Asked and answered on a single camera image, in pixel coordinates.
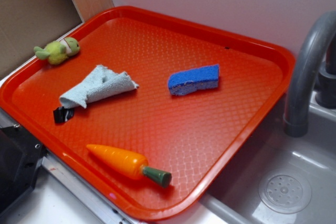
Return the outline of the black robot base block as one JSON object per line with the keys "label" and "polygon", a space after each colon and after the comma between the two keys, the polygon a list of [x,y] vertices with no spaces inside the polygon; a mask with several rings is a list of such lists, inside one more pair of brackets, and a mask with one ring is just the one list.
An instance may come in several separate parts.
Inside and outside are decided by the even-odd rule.
{"label": "black robot base block", "polygon": [[35,189],[45,152],[23,126],[1,128],[1,217]]}

